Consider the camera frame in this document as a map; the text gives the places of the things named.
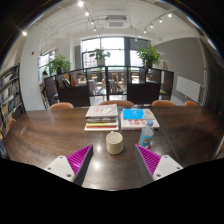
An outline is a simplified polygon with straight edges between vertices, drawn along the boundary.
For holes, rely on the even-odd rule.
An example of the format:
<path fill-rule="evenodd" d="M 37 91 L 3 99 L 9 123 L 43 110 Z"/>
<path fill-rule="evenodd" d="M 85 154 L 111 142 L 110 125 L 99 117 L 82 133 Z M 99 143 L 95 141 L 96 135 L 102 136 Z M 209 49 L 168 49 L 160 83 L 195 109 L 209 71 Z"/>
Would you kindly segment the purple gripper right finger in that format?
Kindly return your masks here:
<path fill-rule="evenodd" d="M 134 153 L 145 185 L 182 169 L 169 155 L 159 156 L 140 145 L 135 146 Z"/>

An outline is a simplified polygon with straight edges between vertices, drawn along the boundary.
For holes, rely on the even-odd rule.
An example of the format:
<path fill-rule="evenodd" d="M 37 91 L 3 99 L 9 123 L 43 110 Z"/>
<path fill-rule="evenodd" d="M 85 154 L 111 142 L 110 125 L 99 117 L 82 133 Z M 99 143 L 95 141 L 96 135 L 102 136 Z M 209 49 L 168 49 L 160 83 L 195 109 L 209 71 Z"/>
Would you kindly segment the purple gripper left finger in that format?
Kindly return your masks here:
<path fill-rule="evenodd" d="M 92 156 L 93 146 L 88 145 L 69 156 L 59 155 L 46 166 L 45 170 L 81 186 Z"/>

